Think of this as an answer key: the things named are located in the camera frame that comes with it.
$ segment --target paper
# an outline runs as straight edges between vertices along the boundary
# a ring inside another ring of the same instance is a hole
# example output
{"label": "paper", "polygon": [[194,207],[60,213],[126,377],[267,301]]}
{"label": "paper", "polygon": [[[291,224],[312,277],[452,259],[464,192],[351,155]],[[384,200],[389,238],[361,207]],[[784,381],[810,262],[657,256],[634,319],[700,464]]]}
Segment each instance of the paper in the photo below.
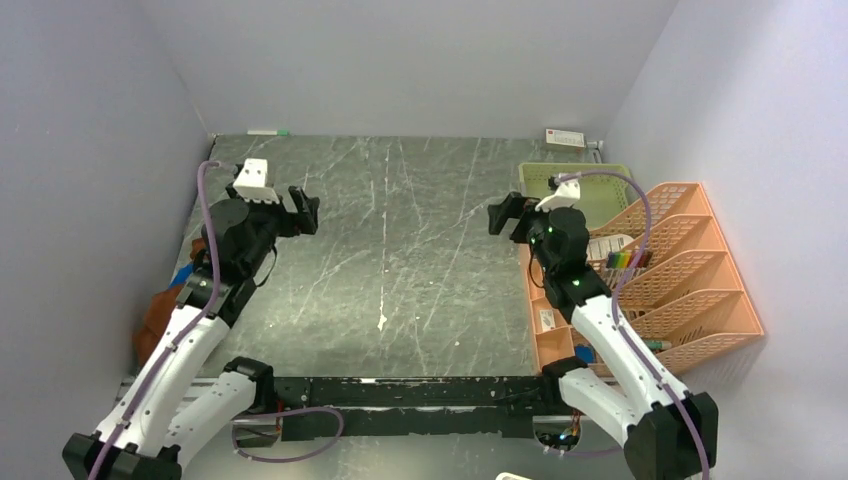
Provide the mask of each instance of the paper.
{"label": "paper", "polygon": [[548,330],[556,328],[556,324],[554,323],[554,311],[539,310],[539,323],[542,326],[542,332],[547,332]]}
{"label": "paper", "polygon": [[612,252],[618,252],[625,245],[632,243],[633,237],[624,234],[610,235],[608,237],[593,238],[589,240],[589,246],[586,247],[586,255],[589,260],[606,260],[607,255]]}

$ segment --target orange plastic rack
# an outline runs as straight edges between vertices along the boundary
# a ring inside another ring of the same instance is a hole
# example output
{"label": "orange plastic rack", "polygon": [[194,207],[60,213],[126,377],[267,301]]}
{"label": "orange plastic rack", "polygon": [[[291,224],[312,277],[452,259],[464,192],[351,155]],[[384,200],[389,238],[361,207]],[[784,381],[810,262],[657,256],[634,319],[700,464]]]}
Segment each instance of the orange plastic rack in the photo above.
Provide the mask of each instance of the orange plastic rack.
{"label": "orange plastic rack", "polygon": [[[727,249],[724,236],[698,183],[663,183],[648,192],[652,230],[647,271],[621,292],[621,309],[642,338],[671,342],[657,358],[674,374],[681,374],[711,358],[726,354],[764,335],[759,318]],[[634,241],[623,250],[636,250],[645,232],[641,202],[627,207],[606,225],[592,230],[592,238],[626,234]],[[574,355],[574,347],[589,343],[572,329],[545,299],[544,290],[528,276],[530,250],[519,251],[529,304],[536,367],[540,370],[560,358]],[[603,261],[590,262],[603,269]],[[529,268],[541,279],[538,263]],[[553,315],[553,328],[543,327],[543,316]],[[602,358],[590,365],[600,377],[611,374]]]}

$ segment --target blue object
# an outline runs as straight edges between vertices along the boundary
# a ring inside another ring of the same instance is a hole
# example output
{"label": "blue object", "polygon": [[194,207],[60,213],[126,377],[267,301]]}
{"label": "blue object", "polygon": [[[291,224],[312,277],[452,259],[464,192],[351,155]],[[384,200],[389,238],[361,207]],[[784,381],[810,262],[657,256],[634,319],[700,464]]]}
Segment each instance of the blue object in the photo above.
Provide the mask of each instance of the blue object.
{"label": "blue object", "polygon": [[574,347],[574,355],[586,363],[595,363],[595,352],[592,350],[592,347],[578,345]]}
{"label": "blue object", "polygon": [[174,285],[184,284],[186,280],[188,280],[188,276],[191,275],[192,271],[194,271],[194,266],[190,263],[185,267],[177,270],[177,274],[174,275],[174,279],[171,280],[171,284],[168,285],[168,288],[171,288]]}

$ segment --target white device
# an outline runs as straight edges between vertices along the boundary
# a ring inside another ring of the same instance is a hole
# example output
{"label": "white device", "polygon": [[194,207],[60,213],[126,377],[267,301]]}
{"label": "white device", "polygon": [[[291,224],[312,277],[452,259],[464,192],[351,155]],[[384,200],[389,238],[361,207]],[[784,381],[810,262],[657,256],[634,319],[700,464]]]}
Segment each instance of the white device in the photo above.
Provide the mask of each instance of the white device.
{"label": "white device", "polygon": [[[163,340],[156,346],[150,360],[130,387],[124,399],[132,398],[139,387],[139,379],[147,376],[153,359],[172,344],[167,340],[194,318],[200,310],[185,306],[175,308]],[[203,362],[224,339],[230,327],[218,317],[204,318],[170,355],[159,372],[151,379],[151,387],[144,400],[128,422],[121,421],[126,400],[121,401],[97,426],[101,432],[110,432],[116,423],[128,424],[115,442],[118,448],[132,443],[136,452],[155,457],[162,447],[180,446],[178,463],[185,467],[194,455],[233,418],[249,409],[254,402],[256,385],[246,375],[224,372],[214,386],[198,397],[178,415],[177,408]]]}
{"label": "white device", "polygon": [[575,178],[562,182],[554,193],[536,204],[536,211],[550,212],[555,208],[570,207],[580,200],[580,182]]}
{"label": "white device", "polygon": [[559,380],[559,388],[565,403],[586,414],[616,443],[624,446],[628,427],[635,426],[655,403],[666,407],[673,400],[624,341],[619,329],[626,329],[630,338],[635,339],[639,350],[662,373],[663,383],[668,384],[679,398],[685,398],[688,389],[662,366],[621,311],[619,323],[615,325],[611,305],[610,297],[590,298],[586,305],[574,309],[571,326],[586,337],[604,359],[624,395],[589,368],[566,373]]}
{"label": "white device", "polygon": [[268,160],[248,158],[233,182],[233,188],[248,202],[280,203],[274,182],[268,177]]}

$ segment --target orange cloth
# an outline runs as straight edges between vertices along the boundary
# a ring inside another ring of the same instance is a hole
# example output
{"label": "orange cloth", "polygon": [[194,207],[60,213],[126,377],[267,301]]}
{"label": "orange cloth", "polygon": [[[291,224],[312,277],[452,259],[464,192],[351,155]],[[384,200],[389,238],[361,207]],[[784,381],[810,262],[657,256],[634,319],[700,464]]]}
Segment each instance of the orange cloth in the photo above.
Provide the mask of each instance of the orange cloth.
{"label": "orange cloth", "polygon": [[[206,248],[203,239],[197,238],[191,241],[190,257],[194,260],[197,253]],[[182,291],[182,285],[174,285],[173,287],[153,295],[150,300],[150,307],[147,313],[144,314],[144,324],[141,329],[133,334],[133,347],[138,356],[139,366],[144,366],[159,340],[165,335],[165,330],[168,328],[168,322],[171,320],[171,312],[177,306],[177,296]]]}

